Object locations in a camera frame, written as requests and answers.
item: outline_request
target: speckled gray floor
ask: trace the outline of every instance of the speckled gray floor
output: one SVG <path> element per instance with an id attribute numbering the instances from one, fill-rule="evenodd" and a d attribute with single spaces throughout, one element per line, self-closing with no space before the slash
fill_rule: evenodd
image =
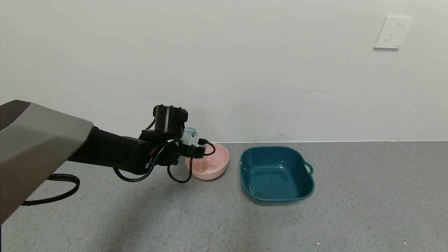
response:
<path id="1" fill-rule="evenodd" d="M 2 226 L 2 251 L 447 251 L 448 142 L 282 143 L 314 166 L 316 189 L 275 207 L 241 188 L 240 154 L 257 145 L 225 144 L 224 175 L 187 184 L 161 167 L 127 183 L 66 162 L 57 172 L 78 176 L 78 193 L 20 207 Z M 45 182 L 31 198 L 68 188 Z"/>

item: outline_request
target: white wall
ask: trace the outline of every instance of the white wall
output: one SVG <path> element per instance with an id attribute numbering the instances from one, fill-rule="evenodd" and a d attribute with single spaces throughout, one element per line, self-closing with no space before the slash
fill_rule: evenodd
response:
<path id="1" fill-rule="evenodd" d="M 414 22 L 372 49 L 387 14 Z M 212 141 L 448 139 L 448 1 L 0 4 L 0 104 L 138 136 L 156 104 Z"/>

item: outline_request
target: wall socket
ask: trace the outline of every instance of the wall socket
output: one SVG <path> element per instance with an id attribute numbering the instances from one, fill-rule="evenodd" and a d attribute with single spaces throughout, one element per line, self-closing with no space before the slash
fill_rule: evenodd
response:
<path id="1" fill-rule="evenodd" d="M 386 17 L 374 48 L 399 49 L 412 24 L 411 17 Z"/>

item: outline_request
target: black wire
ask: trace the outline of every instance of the black wire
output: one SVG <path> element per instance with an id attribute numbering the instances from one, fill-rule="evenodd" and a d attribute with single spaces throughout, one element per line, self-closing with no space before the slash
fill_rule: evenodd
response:
<path id="1" fill-rule="evenodd" d="M 40 205 L 40 204 L 46 204 L 46 203 L 51 203 L 51 202 L 55 202 L 58 200 L 63 200 L 71 195 L 73 195 L 76 191 L 78 191 L 79 189 L 79 178 L 70 174 L 51 174 L 47 180 L 52 180 L 52 181 L 65 181 L 65 182 L 71 182 L 71 183 L 75 183 L 76 186 L 71 189 L 70 191 L 63 193 L 61 195 L 58 196 L 54 196 L 51 198 L 46 198 L 43 200 L 29 200 L 29 201 L 25 201 L 22 203 L 22 206 L 34 206 L 34 205 Z"/>
<path id="2" fill-rule="evenodd" d="M 159 155 L 163 152 L 163 150 L 164 150 L 167 146 L 169 146 L 170 144 L 178 143 L 178 142 L 180 142 L 180 141 L 181 141 L 180 139 L 176 139 L 176 140 L 173 140 L 173 141 L 167 143 L 166 145 L 164 145 L 164 146 L 160 149 L 160 151 L 157 153 L 157 155 L 154 157 L 154 159 L 153 159 L 153 161 L 152 161 L 152 163 L 151 163 L 151 165 L 150 165 L 148 171 L 146 172 L 146 174 L 143 175 L 143 176 L 141 176 L 141 177 L 139 177 L 139 178 L 127 178 L 127 177 L 123 176 L 123 174 L 121 174 L 120 171 L 118 170 L 118 168 L 116 168 L 116 167 L 113 168 L 113 171 L 115 172 L 115 174 L 116 174 L 119 178 L 123 179 L 124 181 L 127 181 L 127 182 L 138 182 L 138 181 L 142 181 L 142 180 L 146 179 L 146 178 L 149 176 L 149 174 L 151 174 L 152 170 L 154 169 L 155 165 L 157 164 L 157 159 L 159 158 Z"/>
<path id="3" fill-rule="evenodd" d="M 168 165 L 168 167 L 167 167 L 167 171 L 168 171 L 168 175 L 169 175 L 169 177 L 172 179 L 172 180 L 174 180 L 174 181 L 176 181 L 177 183 L 187 183 L 190 179 L 191 179 L 191 174 L 193 174 L 193 158 L 191 157 L 190 158 L 190 173 L 188 174 L 188 178 L 186 179 L 186 180 L 179 180 L 179 179 L 177 179 L 177 178 L 175 178 L 172 174 L 171 174 L 171 171 L 169 170 L 169 165 Z"/>
<path id="4" fill-rule="evenodd" d="M 207 141 L 206 143 L 207 143 L 208 145 L 210 145 L 210 146 L 213 148 L 213 151 L 212 151 L 211 153 L 204 154 L 204 156 L 211 156 L 211 155 L 213 155 L 213 153 L 215 153 L 216 148 L 215 148 L 215 146 L 214 146 L 212 143 L 210 143 L 209 141 Z"/>
<path id="5" fill-rule="evenodd" d="M 152 120 L 152 123 L 145 130 L 150 129 L 154 125 L 154 122 L 155 122 L 155 118 L 154 118 L 154 120 Z"/>

